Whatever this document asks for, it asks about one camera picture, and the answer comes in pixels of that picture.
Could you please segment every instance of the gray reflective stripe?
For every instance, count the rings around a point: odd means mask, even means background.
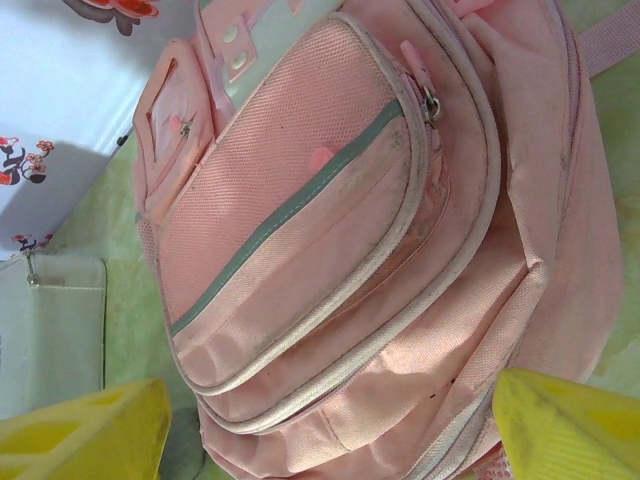
[[[282,225],[315,199],[323,189],[359,157],[375,140],[382,130],[396,117],[402,115],[402,107],[397,99],[389,102],[374,121],[355,140],[340,150],[304,187],[272,213],[258,226],[249,239],[234,254],[229,263],[214,279],[209,288],[196,303],[173,325],[171,335],[175,336],[189,325],[215,296],[222,290],[233,275],[244,265],[255,251]]]

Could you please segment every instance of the white snap button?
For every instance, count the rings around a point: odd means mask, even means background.
[[[231,62],[231,68],[233,68],[234,70],[241,69],[242,66],[247,62],[247,58],[249,58],[247,52],[242,52],[240,55],[233,59],[233,62]]]
[[[227,28],[227,31],[224,32],[224,35],[222,36],[222,41],[224,43],[231,43],[236,39],[237,36],[238,36],[238,26],[231,25],[229,28]]]

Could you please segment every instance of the yellow plastic object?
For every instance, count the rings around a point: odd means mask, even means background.
[[[507,369],[493,413],[516,480],[640,478],[640,400]]]
[[[0,480],[156,478],[171,422],[162,380],[145,380],[0,422]]]

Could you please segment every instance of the white wall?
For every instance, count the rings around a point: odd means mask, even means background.
[[[152,1],[158,16],[125,37],[115,21],[87,20],[62,0],[0,0],[0,137],[18,137],[17,153],[42,154],[40,140],[56,147],[41,184],[0,184],[0,260],[20,248],[14,235],[55,231],[129,131],[166,41],[193,32],[191,0]],[[0,152],[0,172],[5,159]]]

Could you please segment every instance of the white box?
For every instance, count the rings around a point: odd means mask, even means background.
[[[0,420],[103,387],[105,286],[96,258],[0,263]]]

